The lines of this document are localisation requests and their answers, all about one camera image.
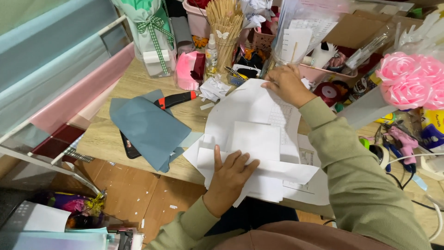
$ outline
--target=person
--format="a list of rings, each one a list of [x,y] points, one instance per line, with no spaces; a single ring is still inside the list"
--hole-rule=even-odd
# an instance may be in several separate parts
[[[173,222],[162,226],[145,249],[431,249],[410,199],[387,177],[377,157],[360,144],[347,120],[337,117],[305,88],[297,67],[277,67],[266,80],[269,82],[262,87],[298,108],[311,127],[309,140],[328,176],[329,200],[338,228],[296,222],[296,217],[208,234],[218,224],[237,221],[226,215],[259,165],[259,160],[254,160],[245,166],[250,156],[240,151],[222,162],[220,148],[215,146],[214,176],[208,191],[188,211],[179,212]],[[266,214],[275,213],[262,211],[262,216]]]

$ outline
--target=wooden desk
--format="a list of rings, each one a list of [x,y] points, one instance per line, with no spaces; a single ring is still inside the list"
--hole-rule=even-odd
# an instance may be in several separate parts
[[[128,159],[125,154],[119,129],[110,119],[109,107],[111,98],[133,98],[156,89],[161,89],[165,96],[183,92],[183,90],[176,88],[172,77],[150,79],[142,63],[137,59],[134,59],[128,67],[125,75],[120,79],[119,83],[108,97],[106,103],[98,112],[93,123],[80,140],[79,145],[77,146],[77,152],[106,161],[112,161],[203,185],[205,178],[183,156],[178,157],[176,160],[170,163],[170,171],[168,173],[161,173],[156,172],[143,157],[138,157],[131,160]],[[204,132],[206,118],[208,117],[211,109],[200,110],[200,106],[209,102],[209,100],[201,102],[200,98],[198,98],[196,100],[177,105],[171,110],[176,118],[189,126],[193,131]],[[374,136],[378,127],[379,124],[371,123],[368,126],[358,130],[357,133],[362,136]],[[309,127],[302,119],[299,124],[298,133],[307,135],[308,132]],[[392,173],[398,178],[402,179],[402,182],[405,182],[409,177],[408,174],[404,174],[404,170],[400,164],[392,164]],[[428,193],[430,195],[432,195],[434,198],[444,200],[444,191],[441,187],[441,183],[424,175],[418,175],[421,176],[427,183]],[[431,203],[423,197],[425,192],[413,181],[406,186],[405,192],[411,199],[431,206]],[[301,211],[324,215],[330,218],[333,218],[334,216],[330,205],[315,206],[285,198],[282,202],[280,202],[280,204],[293,207]],[[415,214],[421,225],[424,227],[427,235],[432,235],[437,227],[436,212],[416,204],[414,204],[414,207]],[[444,233],[442,233],[434,242],[444,244]]]

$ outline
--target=wooden floor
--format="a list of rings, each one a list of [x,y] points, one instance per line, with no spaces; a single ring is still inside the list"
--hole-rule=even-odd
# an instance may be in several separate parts
[[[160,226],[169,223],[179,211],[186,211],[202,194],[205,187],[186,181],[106,161],[77,164],[87,178],[105,190],[107,200],[104,212],[125,221],[145,233],[144,243],[154,239]],[[94,193],[71,176],[58,173],[51,188],[56,191]],[[297,211],[300,221],[323,224],[320,216]]]

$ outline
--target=hand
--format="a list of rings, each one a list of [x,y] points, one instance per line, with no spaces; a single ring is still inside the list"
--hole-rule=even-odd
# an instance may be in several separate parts
[[[261,87],[271,89],[282,100],[296,108],[316,98],[302,83],[299,69],[296,65],[276,67],[265,76]]]
[[[214,147],[214,175],[208,192],[203,195],[203,203],[215,217],[220,218],[228,211],[239,198],[245,182],[259,166],[259,160],[245,166],[249,158],[250,154],[242,155],[238,150],[230,154],[222,164],[220,147]]]

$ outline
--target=blue-gray wrapping paper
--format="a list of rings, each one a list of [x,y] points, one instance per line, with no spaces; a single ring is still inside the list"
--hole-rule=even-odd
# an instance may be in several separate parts
[[[163,97],[160,90],[133,99],[113,98],[110,116],[114,124],[157,171],[166,173],[171,161],[184,150],[177,147],[191,132],[170,110],[153,104]]]

